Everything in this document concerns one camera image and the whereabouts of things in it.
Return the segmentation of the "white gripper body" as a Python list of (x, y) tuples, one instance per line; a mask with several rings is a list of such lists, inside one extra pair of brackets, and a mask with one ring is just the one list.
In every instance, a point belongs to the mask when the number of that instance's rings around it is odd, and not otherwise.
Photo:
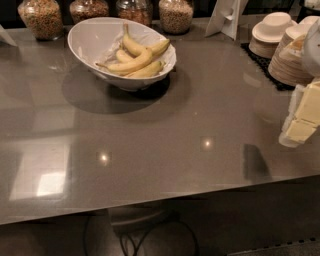
[(311, 84), (316, 85), (316, 86), (320, 86), (320, 77), (315, 77)]

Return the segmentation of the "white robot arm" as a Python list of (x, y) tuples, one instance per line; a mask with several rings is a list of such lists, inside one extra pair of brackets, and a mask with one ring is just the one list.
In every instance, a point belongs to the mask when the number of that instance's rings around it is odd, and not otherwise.
[(304, 144), (320, 126), (320, 20), (308, 32), (289, 43), (281, 57), (297, 57), (313, 80), (306, 87), (296, 85), (279, 143), (295, 148)]

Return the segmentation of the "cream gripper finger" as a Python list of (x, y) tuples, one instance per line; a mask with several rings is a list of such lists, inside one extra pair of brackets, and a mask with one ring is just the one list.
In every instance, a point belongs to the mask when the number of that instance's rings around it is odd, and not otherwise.
[(320, 86), (308, 84), (286, 134), (304, 144), (320, 126)]
[(291, 94), (291, 99), (288, 107), (288, 115), (284, 121), (284, 124), (281, 129), (281, 133), (279, 135), (279, 143), (289, 148), (296, 148), (299, 146), (299, 143), (294, 141), (293, 139), (290, 139), (289, 136), (286, 134), (286, 132), (289, 128), (289, 125), (293, 121), (294, 114), (301, 102), (303, 94), (304, 94), (304, 86), (297, 85)]

